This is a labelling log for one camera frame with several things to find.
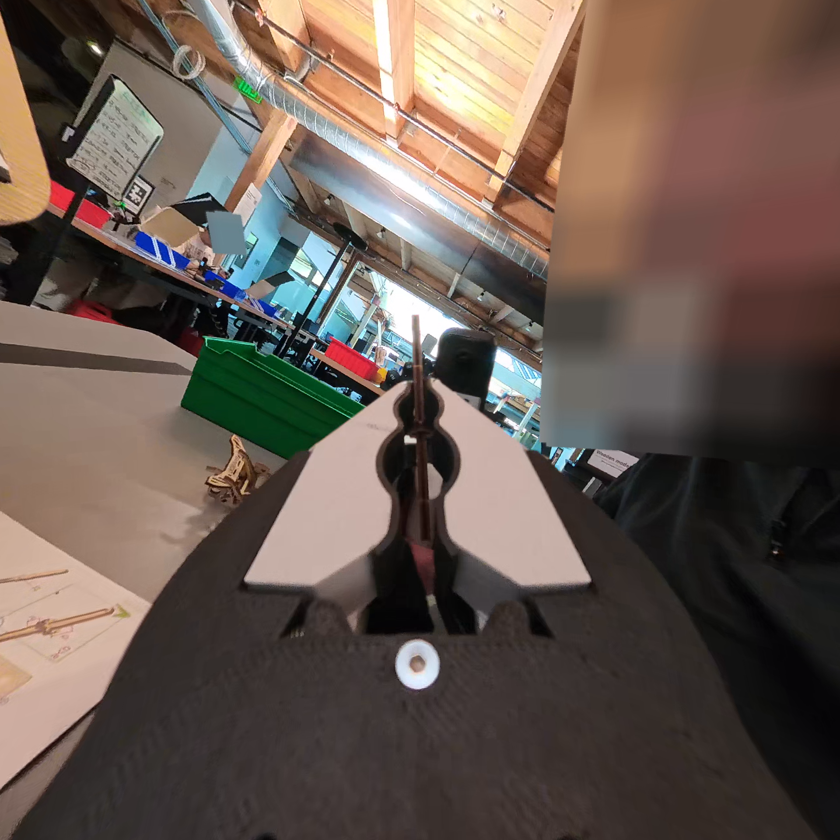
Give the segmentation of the white whiteboard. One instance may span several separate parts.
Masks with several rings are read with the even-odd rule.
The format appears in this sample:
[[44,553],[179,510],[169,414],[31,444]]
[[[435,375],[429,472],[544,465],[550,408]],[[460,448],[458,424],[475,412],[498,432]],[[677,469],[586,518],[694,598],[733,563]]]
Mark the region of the white whiteboard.
[[121,198],[165,131],[132,89],[109,75],[67,142],[66,165]]

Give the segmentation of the white instruction paper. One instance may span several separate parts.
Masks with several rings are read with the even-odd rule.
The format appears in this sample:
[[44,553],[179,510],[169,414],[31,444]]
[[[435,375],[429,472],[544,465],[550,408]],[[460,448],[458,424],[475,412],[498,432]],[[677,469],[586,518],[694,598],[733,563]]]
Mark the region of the white instruction paper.
[[1,515],[1,786],[102,699],[151,604]]

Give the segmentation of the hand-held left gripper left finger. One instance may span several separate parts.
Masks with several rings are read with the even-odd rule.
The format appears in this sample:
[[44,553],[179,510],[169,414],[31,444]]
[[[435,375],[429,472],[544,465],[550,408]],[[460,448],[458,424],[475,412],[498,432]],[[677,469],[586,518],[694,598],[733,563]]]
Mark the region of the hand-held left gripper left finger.
[[399,384],[307,452],[302,470],[245,574],[255,592],[311,595],[359,613],[375,598],[373,551],[392,525],[377,458],[403,428]]

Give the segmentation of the open cardboard box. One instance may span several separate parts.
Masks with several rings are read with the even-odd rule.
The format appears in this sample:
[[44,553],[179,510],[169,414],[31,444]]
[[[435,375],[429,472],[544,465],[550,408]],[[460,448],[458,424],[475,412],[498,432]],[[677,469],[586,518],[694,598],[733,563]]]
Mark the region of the open cardboard box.
[[211,193],[200,193],[154,212],[139,225],[139,231],[179,248],[207,227],[210,213],[225,211]]

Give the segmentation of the green plastic bin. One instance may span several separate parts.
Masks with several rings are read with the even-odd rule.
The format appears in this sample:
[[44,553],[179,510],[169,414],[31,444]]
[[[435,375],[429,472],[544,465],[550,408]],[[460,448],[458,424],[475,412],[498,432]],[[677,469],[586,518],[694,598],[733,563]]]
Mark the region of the green plastic bin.
[[182,407],[290,459],[364,407],[253,343],[205,338]]

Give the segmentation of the red plastic bin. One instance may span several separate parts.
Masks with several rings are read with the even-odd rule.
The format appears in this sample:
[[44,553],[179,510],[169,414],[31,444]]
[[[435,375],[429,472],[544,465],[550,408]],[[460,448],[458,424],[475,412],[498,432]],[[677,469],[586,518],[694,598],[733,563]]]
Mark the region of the red plastic bin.
[[380,385],[385,380],[384,368],[335,337],[331,337],[325,356],[367,382]]

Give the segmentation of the thin wooden model strip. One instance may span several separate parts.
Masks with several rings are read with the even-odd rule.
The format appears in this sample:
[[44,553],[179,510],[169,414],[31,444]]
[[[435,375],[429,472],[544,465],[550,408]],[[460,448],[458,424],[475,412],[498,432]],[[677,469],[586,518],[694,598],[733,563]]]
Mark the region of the thin wooden model strip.
[[428,459],[426,411],[425,411],[425,375],[424,353],[419,316],[413,314],[413,431],[411,436],[415,440],[415,502],[418,523],[418,539],[416,552],[420,556],[433,556],[433,519],[428,487]]

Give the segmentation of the blue plastic bin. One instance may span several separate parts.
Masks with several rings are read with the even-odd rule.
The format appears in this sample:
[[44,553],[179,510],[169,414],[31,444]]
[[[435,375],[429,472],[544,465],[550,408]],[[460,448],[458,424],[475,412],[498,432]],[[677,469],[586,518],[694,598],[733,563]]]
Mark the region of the blue plastic bin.
[[168,244],[139,230],[133,238],[134,246],[146,256],[156,260],[163,266],[167,266],[179,272],[186,272],[190,264],[189,258],[185,257]]
[[198,279],[207,287],[214,291],[220,292],[222,295],[235,300],[244,300],[246,297],[245,290],[239,288],[235,283],[215,271],[204,269],[198,273]]

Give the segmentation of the small red bin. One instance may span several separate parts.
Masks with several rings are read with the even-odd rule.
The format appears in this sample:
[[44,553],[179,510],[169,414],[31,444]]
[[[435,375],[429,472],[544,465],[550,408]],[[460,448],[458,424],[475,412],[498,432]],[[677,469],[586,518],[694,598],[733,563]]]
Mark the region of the small red bin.
[[[55,180],[50,181],[50,196],[48,210],[54,215],[63,216],[68,210],[75,193],[71,189],[59,184]],[[112,215],[106,208],[89,201],[85,198],[76,212],[76,218],[97,229],[103,229],[104,225],[112,221]]]

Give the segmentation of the silver ventilation duct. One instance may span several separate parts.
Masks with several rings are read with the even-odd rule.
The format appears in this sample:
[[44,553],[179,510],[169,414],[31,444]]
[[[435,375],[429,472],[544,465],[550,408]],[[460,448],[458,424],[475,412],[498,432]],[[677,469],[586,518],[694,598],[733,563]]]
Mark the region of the silver ventilation duct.
[[464,190],[317,101],[303,87],[279,77],[250,47],[224,2],[195,1],[191,5],[227,63],[270,106],[499,255],[542,280],[548,279],[550,256],[545,248]]

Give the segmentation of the white printed label card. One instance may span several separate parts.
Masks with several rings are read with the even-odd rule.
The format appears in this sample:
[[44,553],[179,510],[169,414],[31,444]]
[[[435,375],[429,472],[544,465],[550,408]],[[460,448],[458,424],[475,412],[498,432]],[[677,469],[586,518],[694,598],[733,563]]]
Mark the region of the white printed label card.
[[603,480],[612,481],[620,477],[628,469],[632,468],[639,461],[636,455],[628,454],[622,450],[599,449],[588,450],[584,461],[584,467],[592,474],[600,476]]

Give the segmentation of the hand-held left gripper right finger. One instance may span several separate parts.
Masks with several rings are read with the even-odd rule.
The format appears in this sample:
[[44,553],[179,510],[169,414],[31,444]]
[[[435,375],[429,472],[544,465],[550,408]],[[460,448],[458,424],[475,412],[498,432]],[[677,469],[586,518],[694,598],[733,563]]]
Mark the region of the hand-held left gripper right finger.
[[431,384],[436,429],[455,453],[440,494],[454,590],[479,613],[592,578],[522,445],[444,384]]

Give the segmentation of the black-and-white printed marker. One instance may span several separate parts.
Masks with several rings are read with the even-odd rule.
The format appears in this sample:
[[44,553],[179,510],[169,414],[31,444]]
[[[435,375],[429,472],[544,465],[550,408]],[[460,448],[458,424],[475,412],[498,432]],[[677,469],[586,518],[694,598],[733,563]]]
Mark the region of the black-and-white printed marker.
[[140,215],[154,193],[154,184],[142,174],[137,174],[123,193],[120,202],[130,214]]

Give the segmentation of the large plywood sheet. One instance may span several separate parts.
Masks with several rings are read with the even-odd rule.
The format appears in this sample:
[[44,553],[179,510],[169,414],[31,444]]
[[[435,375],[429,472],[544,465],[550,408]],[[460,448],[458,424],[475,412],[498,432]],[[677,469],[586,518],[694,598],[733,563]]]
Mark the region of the large plywood sheet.
[[5,24],[1,24],[1,225],[32,221],[49,204],[50,179]]

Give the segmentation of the person's black-clothed torso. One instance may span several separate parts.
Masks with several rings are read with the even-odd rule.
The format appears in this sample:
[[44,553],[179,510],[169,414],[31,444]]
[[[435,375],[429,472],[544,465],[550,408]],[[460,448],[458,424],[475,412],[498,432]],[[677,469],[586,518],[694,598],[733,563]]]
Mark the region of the person's black-clothed torso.
[[838,469],[644,455],[595,503],[683,602],[797,808],[838,838]]

